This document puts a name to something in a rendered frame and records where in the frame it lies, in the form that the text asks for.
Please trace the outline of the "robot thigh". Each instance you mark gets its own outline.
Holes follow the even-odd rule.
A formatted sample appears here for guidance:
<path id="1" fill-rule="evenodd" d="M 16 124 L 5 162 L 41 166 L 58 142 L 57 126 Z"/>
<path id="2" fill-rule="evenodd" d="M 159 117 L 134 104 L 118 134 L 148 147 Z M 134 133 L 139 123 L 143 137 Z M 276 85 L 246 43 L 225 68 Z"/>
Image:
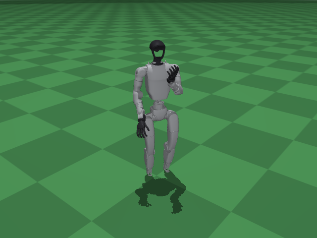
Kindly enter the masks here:
<path id="1" fill-rule="evenodd" d="M 179 132 L 179 120 L 176 112 L 167 110 L 167 142 L 163 144 L 166 152 L 170 152 L 175 148 L 178 132 Z"/>
<path id="2" fill-rule="evenodd" d="M 155 154 L 155 129 L 154 129 L 154 122 L 153 122 L 153 115 L 152 113 L 145 114 L 146 116 L 146 125 L 149 128 L 150 131 L 147 130 L 145 127 L 145 133 L 147 137 L 144 135 L 145 145 L 146 145 L 146 152 L 148 156 Z"/>

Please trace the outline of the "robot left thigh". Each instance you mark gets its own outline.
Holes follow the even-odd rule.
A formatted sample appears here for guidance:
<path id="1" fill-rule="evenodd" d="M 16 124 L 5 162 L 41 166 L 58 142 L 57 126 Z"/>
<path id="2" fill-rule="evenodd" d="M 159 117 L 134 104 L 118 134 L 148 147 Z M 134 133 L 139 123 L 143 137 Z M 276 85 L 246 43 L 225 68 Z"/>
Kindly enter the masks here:
<path id="1" fill-rule="evenodd" d="M 167 110 L 167 142 L 163 144 L 166 152 L 170 152 L 175 148 L 178 132 L 179 132 L 179 120 L 176 112 Z"/>

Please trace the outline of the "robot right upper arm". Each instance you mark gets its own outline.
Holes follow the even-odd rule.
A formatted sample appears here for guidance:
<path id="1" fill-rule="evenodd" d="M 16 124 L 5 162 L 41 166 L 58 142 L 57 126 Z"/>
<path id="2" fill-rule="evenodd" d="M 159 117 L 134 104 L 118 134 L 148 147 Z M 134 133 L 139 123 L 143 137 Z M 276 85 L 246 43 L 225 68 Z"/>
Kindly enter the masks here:
<path id="1" fill-rule="evenodd" d="M 143 77 L 147 74 L 147 67 L 139 67 L 135 71 L 135 80 L 134 80 L 134 91 L 138 92 L 138 99 L 141 99 L 143 97 L 143 92 L 140 91 L 142 83 L 143 83 Z"/>

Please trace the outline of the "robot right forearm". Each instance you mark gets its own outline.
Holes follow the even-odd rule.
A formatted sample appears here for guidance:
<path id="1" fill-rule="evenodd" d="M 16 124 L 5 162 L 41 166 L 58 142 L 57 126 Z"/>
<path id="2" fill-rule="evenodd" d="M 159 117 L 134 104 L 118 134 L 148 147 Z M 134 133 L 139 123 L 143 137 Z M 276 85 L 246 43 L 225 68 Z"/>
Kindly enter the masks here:
<path id="1" fill-rule="evenodd" d="M 138 92 L 133 92 L 133 102 L 137 109 L 138 119 L 143 118 L 143 114 L 145 114 L 145 110 L 143 109 L 142 100 L 138 99 Z"/>

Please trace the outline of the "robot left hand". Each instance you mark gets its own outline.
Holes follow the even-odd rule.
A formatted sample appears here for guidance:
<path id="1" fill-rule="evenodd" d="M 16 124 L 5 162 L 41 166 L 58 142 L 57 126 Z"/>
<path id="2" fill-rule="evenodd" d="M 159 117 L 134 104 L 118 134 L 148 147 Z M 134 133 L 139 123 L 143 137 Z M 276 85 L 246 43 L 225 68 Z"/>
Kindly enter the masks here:
<path id="1" fill-rule="evenodd" d="M 168 83 L 171 83 L 171 82 L 175 81 L 175 77 L 176 77 L 176 75 L 177 75 L 177 73 L 178 73 L 178 71 L 179 71 L 179 67 L 176 67 L 175 65 L 174 65 L 174 67 L 175 67 L 175 69 L 174 69 L 173 67 L 171 67 L 171 68 L 173 69 L 173 72 L 172 72 L 172 70 L 169 68 L 171 74 L 167 71 L 167 73 L 168 73 L 168 75 L 169 75 L 169 77 L 167 78 L 167 82 L 168 82 Z"/>

